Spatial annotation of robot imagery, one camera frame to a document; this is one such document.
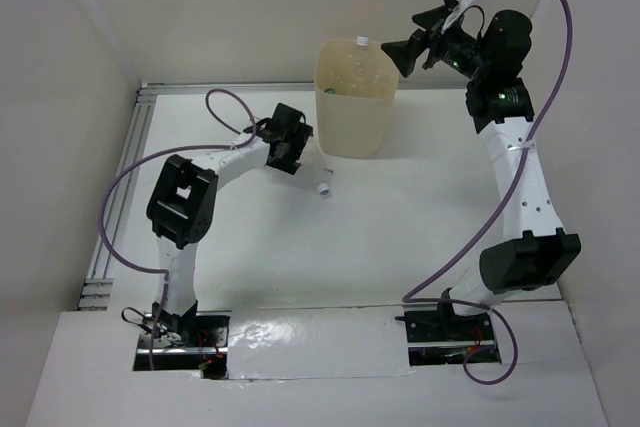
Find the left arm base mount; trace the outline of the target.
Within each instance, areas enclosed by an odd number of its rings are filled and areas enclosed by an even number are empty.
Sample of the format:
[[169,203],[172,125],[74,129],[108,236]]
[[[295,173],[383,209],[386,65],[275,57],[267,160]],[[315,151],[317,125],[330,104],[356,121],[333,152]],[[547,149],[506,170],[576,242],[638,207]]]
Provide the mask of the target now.
[[154,340],[150,314],[125,307],[121,319],[138,329],[134,371],[193,371],[206,380],[227,378],[229,315],[198,313],[184,335],[160,325]]

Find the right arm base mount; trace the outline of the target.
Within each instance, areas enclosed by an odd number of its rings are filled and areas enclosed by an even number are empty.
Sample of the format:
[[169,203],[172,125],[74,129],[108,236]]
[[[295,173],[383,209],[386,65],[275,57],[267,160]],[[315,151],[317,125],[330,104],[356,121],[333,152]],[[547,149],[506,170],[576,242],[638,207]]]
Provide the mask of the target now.
[[412,367],[500,363],[494,329],[488,314],[470,317],[445,314],[452,307],[405,309],[394,320],[404,326],[409,365]]

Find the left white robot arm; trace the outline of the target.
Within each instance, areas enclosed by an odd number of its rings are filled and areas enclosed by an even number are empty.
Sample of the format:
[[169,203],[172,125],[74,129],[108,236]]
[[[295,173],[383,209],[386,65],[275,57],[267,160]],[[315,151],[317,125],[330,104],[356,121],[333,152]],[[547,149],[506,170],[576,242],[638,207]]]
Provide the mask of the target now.
[[279,103],[270,117],[246,128],[226,149],[193,159],[180,155],[166,159],[146,215],[164,271],[152,312],[172,344],[187,345],[197,334],[196,252],[212,226],[218,192],[254,169],[271,167],[295,174],[312,135],[301,111]]

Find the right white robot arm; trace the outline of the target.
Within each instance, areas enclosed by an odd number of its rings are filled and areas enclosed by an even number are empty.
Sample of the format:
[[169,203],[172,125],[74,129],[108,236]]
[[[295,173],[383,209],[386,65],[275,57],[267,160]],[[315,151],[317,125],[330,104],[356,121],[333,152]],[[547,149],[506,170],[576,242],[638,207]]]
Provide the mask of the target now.
[[445,6],[412,20],[418,28],[408,40],[381,49],[404,77],[425,54],[425,69],[442,62],[467,78],[465,104],[501,198],[472,240],[478,242],[501,220],[502,242],[484,249],[477,270],[441,295],[436,326],[444,337],[457,339],[485,308],[556,283],[579,255],[581,240],[566,232],[554,209],[535,145],[542,116],[520,76],[532,45],[529,18],[502,10],[475,36],[464,31],[463,15]]

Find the clear bottle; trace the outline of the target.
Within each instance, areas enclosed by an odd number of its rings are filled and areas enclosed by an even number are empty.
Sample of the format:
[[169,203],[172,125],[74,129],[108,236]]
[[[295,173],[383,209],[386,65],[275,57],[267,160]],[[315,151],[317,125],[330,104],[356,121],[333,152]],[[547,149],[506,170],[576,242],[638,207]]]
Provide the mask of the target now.
[[370,39],[359,35],[347,49],[347,78],[377,75],[377,66],[372,54]]
[[361,98],[384,98],[393,93],[394,84],[388,76],[383,75],[352,78],[336,77],[330,82],[327,88],[335,89],[335,95]]
[[303,185],[327,198],[332,192],[331,183],[334,172],[328,167],[301,166],[298,173],[302,177]]

